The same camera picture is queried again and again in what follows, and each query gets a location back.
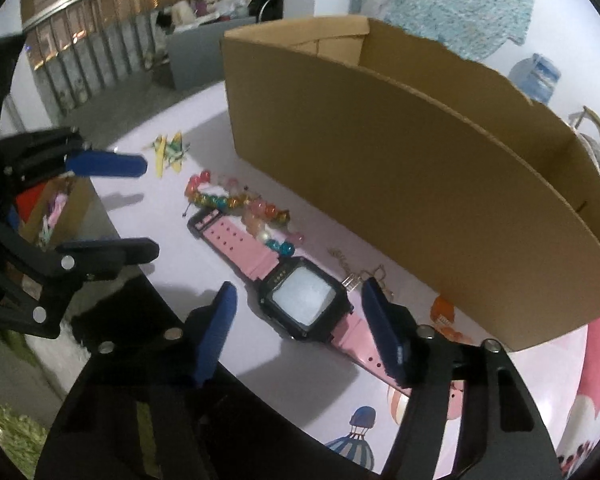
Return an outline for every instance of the metal chain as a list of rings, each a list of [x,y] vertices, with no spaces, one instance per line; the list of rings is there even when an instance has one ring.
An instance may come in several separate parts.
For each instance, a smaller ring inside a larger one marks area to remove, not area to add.
[[[351,270],[351,266],[349,265],[345,255],[341,250],[335,248],[327,249],[327,252],[336,258],[338,263],[340,264],[340,268],[344,270],[347,274],[346,278],[343,280],[342,284],[347,289],[347,292],[351,292],[355,290],[364,280],[368,280],[369,278],[375,278],[378,285],[384,292],[385,296],[391,301],[394,298],[394,294],[391,290],[386,286],[384,279],[386,278],[386,269],[383,264],[378,265],[374,270],[369,272],[368,270],[360,270],[360,272],[353,272]]]

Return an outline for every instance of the pink watch strap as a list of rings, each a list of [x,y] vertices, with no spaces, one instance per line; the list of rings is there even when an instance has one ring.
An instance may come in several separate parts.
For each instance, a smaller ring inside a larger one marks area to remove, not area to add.
[[[343,317],[331,332],[333,339],[331,344],[338,350],[349,356],[360,366],[371,372],[377,378],[383,380],[392,388],[409,396],[410,388],[401,388],[395,383],[395,380],[387,375],[384,365],[376,348],[376,343],[369,330],[369,325],[365,319],[361,318],[355,312]],[[446,414],[448,420],[458,418],[462,414],[462,390],[460,385],[462,381],[454,381],[449,391],[449,408]]]
[[[196,225],[196,228],[202,230],[218,215],[218,210],[212,211]],[[219,218],[206,228],[202,235],[250,280],[263,279],[279,263],[276,251],[238,229],[228,218]]]

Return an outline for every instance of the small cardboard box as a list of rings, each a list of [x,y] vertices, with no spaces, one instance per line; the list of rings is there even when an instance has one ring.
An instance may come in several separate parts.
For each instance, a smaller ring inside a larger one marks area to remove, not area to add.
[[[21,224],[18,230],[20,236],[27,242],[35,244],[38,240],[38,234],[42,229],[42,219],[48,214],[49,202],[60,191],[68,192],[68,199],[47,248],[53,249],[58,244],[75,240],[77,237],[84,215],[91,200],[95,197],[95,190],[90,179],[69,176],[55,178],[46,183],[29,220]]]
[[[239,156],[513,350],[600,316],[600,178],[544,105],[363,16],[231,30]]]

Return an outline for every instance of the beaded bracelet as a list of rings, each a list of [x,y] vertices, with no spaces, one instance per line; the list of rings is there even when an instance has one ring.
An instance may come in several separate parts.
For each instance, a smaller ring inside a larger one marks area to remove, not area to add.
[[[221,186],[228,196],[203,193],[200,191],[203,184]],[[235,177],[219,175],[215,178],[209,170],[204,170],[189,179],[184,194],[189,199],[189,205],[215,207],[225,213],[242,210],[242,223],[247,227],[247,232],[282,256],[292,256],[296,247],[304,243],[304,235],[294,228],[288,210],[279,210],[275,204],[266,202],[259,194],[249,190],[248,186],[240,188]],[[267,223],[286,228],[288,234],[285,242],[279,243],[271,237],[266,229]]]

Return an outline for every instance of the watch screen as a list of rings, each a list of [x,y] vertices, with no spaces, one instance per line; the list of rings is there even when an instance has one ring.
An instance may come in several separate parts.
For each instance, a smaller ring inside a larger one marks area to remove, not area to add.
[[[336,297],[336,290],[306,267],[296,267],[271,299],[296,323],[308,329]]]

